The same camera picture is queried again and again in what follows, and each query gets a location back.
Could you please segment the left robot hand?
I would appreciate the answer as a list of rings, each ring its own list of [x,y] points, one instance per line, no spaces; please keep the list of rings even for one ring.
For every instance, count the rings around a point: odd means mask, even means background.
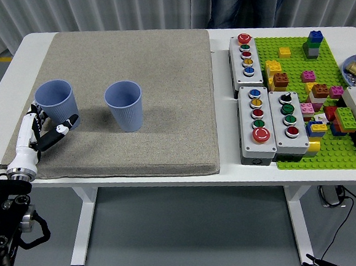
[[[40,135],[42,126],[49,116],[37,104],[32,102],[28,112],[22,119],[16,143],[15,158],[7,167],[7,178],[31,182],[38,173],[37,163],[41,152],[51,148],[63,139],[73,126],[78,123],[79,116],[73,114],[53,129]]]

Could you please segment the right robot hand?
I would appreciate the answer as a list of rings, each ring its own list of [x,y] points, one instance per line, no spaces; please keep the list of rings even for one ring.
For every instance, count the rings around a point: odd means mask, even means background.
[[[303,266],[339,266],[339,265],[336,265],[334,263],[331,263],[329,261],[325,261],[325,260],[322,260],[322,259],[318,259],[312,255],[310,255],[309,253],[306,254],[306,257],[311,261],[309,263],[307,262],[303,262]]]

